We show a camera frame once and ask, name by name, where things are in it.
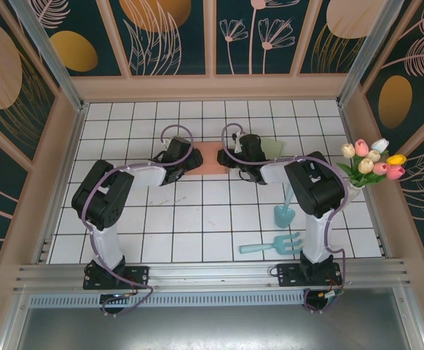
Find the white tile floor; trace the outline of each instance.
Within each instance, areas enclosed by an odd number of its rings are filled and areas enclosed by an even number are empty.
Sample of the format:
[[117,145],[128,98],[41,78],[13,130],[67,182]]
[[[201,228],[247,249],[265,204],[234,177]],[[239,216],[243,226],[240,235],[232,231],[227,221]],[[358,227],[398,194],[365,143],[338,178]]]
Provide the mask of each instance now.
[[[188,127],[197,141],[216,141],[226,123],[285,142],[283,156],[321,151],[345,161],[347,141],[334,101],[193,101],[91,104],[53,237],[48,263],[88,263],[88,234],[71,208],[71,198],[98,159],[114,165],[141,162],[162,150],[160,133],[171,124]],[[228,262],[299,259],[275,250],[240,254],[239,245],[270,243],[300,232],[305,214],[293,198],[296,216],[281,230],[273,208],[285,198],[283,185],[255,185],[229,175],[184,176],[164,187],[131,191],[119,219],[119,245],[129,263]],[[364,196],[356,198],[333,225],[334,249],[347,257],[380,257]]]

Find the pink pad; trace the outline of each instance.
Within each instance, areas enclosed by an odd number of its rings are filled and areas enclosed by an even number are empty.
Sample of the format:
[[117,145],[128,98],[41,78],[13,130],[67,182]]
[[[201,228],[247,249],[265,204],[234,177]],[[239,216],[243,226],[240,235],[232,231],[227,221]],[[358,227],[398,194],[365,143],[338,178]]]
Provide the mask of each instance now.
[[186,175],[219,175],[228,174],[229,169],[217,162],[217,152],[222,149],[221,141],[195,142],[195,148],[200,150],[204,163]]

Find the purple cable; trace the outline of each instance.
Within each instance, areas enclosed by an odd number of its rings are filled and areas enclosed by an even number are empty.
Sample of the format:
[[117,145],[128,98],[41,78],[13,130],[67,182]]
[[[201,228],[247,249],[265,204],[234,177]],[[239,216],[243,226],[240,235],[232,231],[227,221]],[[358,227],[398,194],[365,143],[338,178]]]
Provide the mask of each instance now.
[[[97,182],[97,184],[95,184],[94,188],[90,191],[90,193],[87,197],[86,203],[84,204],[84,206],[82,208],[82,213],[81,213],[82,224],[89,230],[90,245],[93,248],[95,257],[97,257],[97,259],[98,259],[99,263],[102,265],[102,267],[105,268],[114,278],[129,284],[131,287],[140,287],[140,288],[146,287],[147,289],[149,289],[149,293],[147,293],[147,295],[145,297],[140,299],[135,305],[133,305],[129,308],[124,308],[118,314],[114,314],[114,317],[116,317],[117,315],[121,316],[121,315],[127,314],[127,313],[131,312],[132,310],[134,310],[135,308],[137,308],[144,301],[146,301],[146,299],[148,297],[150,297],[152,295],[152,293],[154,292],[154,288],[152,288],[151,286],[146,285],[146,284],[141,284],[141,283],[137,283],[137,282],[134,282],[134,281],[130,281],[129,279],[125,279],[125,278],[117,275],[115,272],[113,272],[108,267],[108,265],[103,261],[103,259],[99,255],[97,247],[95,246],[95,240],[94,240],[94,234],[93,234],[94,233],[94,227],[92,225],[90,225],[86,220],[87,208],[89,207],[91,200],[94,198],[94,194],[97,192],[98,188],[103,184],[103,182],[105,180],[107,180],[113,173],[115,173],[117,171],[125,171],[125,170],[128,170],[130,168],[143,168],[143,167],[150,166],[150,165],[162,166],[162,167],[176,166],[179,163],[182,163],[183,161],[185,161],[189,157],[189,155],[191,155],[191,152],[194,149],[194,145],[195,145],[194,138],[192,137],[192,133],[191,133],[191,131],[189,131],[189,129],[185,128],[182,125],[178,125],[178,124],[169,125],[165,129],[163,129],[163,131],[160,135],[160,141],[163,142],[163,135],[166,132],[166,130],[169,129],[169,128],[174,128],[174,127],[179,127],[179,128],[184,129],[188,133],[189,139],[191,140],[191,147],[188,149],[188,152],[185,154],[184,157],[182,157],[180,160],[177,160],[177,161],[172,162],[172,163],[148,162],[148,163],[137,163],[137,164],[131,164],[131,165],[124,165],[124,166],[119,166],[117,168],[113,168],[112,170],[107,172],[105,175],[103,175],[102,178]],[[106,309],[105,309],[107,303],[109,303],[113,300],[125,299],[125,298],[128,298],[128,297],[112,297],[112,298],[109,298],[108,300],[106,300],[105,303],[103,303],[103,305],[102,305],[102,311],[105,313],[105,316],[108,314]]]
[[[230,124],[227,124],[223,130],[221,131],[221,142],[224,148],[225,153],[231,158],[233,159],[235,162],[237,163],[241,163],[247,166],[264,166],[267,164],[272,164],[272,163],[286,163],[286,162],[296,162],[298,160],[311,160],[313,162],[316,162],[318,164],[321,164],[322,166],[325,166],[326,168],[328,168],[330,171],[332,171],[335,176],[338,177],[338,179],[340,180],[340,182],[342,183],[343,186],[343,190],[345,191],[345,196],[343,197],[343,201],[341,202],[341,204],[339,205],[338,208],[336,208],[334,210],[333,213],[331,213],[329,215],[329,218],[327,219],[327,223],[326,223],[326,227],[323,229],[323,245],[325,246],[325,248],[327,249],[327,251],[329,253],[332,254],[337,254],[337,253],[342,253],[342,286],[341,288],[344,287],[345,285],[345,276],[346,276],[346,257],[345,257],[345,250],[343,248],[338,249],[338,250],[332,250],[329,246],[329,228],[330,228],[330,224],[331,224],[331,220],[334,218],[334,216],[343,209],[343,207],[345,206],[345,204],[348,201],[348,186],[345,183],[345,180],[343,179],[343,176],[341,175],[341,173],[332,165],[328,164],[327,162],[324,162],[318,158],[314,158],[314,157],[306,157],[304,155],[301,156],[296,156],[296,157],[284,157],[284,158],[279,158],[279,159],[274,159],[274,160],[266,160],[264,162],[247,162],[244,160],[239,160],[238,158],[236,158],[234,155],[232,155],[229,150],[228,147],[226,145],[225,142],[225,132],[227,131],[227,129],[230,126],[237,126],[240,129],[240,132],[243,132],[243,127],[236,123],[236,122],[231,122]],[[306,289],[305,290],[305,294],[304,294],[304,304],[303,306],[311,311],[315,310],[315,308],[313,308],[311,305],[307,304],[306,299],[307,299],[307,295],[309,294],[310,289]],[[324,309],[328,310],[329,308],[331,308],[331,306],[334,304],[334,301],[329,304],[328,306],[326,306]]]

